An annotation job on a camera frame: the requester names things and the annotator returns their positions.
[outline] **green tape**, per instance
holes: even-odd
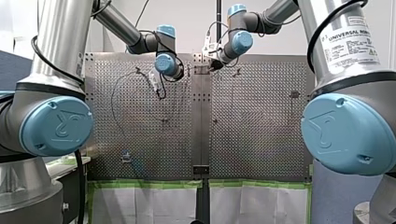
[[[301,182],[277,182],[265,180],[209,180],[210,188],[240,188],[243,186],[267,187],[275,189],[309,189],[310,183]]]
[[[202,181],[148,181],[134,179],[119,179],[112,181],[90,181],[94,189],[198,189]]]
[[[93,185],[88,185],[88,224],[92,224],[94,193],[95,188],[93,187]]]
[[[308,198],[306,202],[306,224],[311,224],[311,209],[312,209],[312,184],[309,183]]]

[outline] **black hose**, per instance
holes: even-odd
[[[221,40],[221,0],[217,0],[217,1],[218,1],[218,3],[217,3],[217,19],[216,19],[216,21],[218,23],[217,23],[217,30],[216,30],[216,32],[217,32],[216,40],[217,40],[217,42],[219,42]]]
[[[84,167],[82,165],[81,153],[79,150],[75,151],[77,170],[78,170],[78,184],[79,184],[79,209],[78,209],[78,224],[84,223],[85,215],[85,175]]]

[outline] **perforated metal pegboard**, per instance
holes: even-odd
[[[306,180],[300,119],[314,76],[305,58],[246,56],[212,82],[210,177]]]
[[[187,54],[180,58],[185,64],[200,63]],[[147,74],[153,56],[96,53],[86,60],[87,102],[95,117],[88,146],[93,156],[90,178],[192,179],[192,133],[206,125],[211,137],[203,141],[210,143],[210,178],[309,177],[312,157],[301,137],[300,118],[314,76],[304,56],[248,55],[235,68],[212,74],[212,122],[197,127],[192,127],[192,115],[202,114],[192,111],[191,98],[205,88],[191,85],[191,77],[165,83],[168,97],[159,101],[135,73],[138,67]],[[126,152],[131,163],[121,163]]]
[[[86,57],[87,102],[95,118],[90,178],[192,179],[190,78],[164,82],[167,97],[160,101],[136,73],[137,67],[147,75],[153,56]],[[181,59],[187,66],[190,58]],[[127,152],[132,161],[122,163]]]

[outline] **white label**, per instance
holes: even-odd
[[[349,26],[367,26],[366,19],[364,19],[364,17],[351,16],[347,19],[349,20]]]
[[[333,74],[355,63],[378,63],[371,34],[366,26],[348,26],[320,36],[327,65]]]

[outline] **metal bracket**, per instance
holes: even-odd
[[[209,175],[208,165],[194,165],[192,171],[195,175]]]

